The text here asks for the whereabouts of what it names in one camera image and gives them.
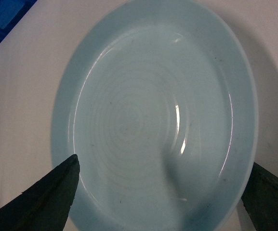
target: plate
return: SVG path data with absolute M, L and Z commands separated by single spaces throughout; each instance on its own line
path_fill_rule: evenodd
M 79 230 L 215 230 L 246 186 L 257 141 L 247 58 L 216 14 L 133 0 L 97 23 L 57 92 L 51 149 L 76 153 Z

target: white tablecloth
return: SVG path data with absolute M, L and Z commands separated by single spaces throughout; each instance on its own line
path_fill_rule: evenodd
M 124 0 L 38 0 L 0 44 L 0 207 L 52 169 L 50 125 L 63 71 L 80 41 Z M 236 33 L 255 75 L 255 161 L 278 176 L 278 1 L 199 0 Z M 66 231 L 75 231 L 71 220 Z M 255 230 L 240 202 L 222 231 Z

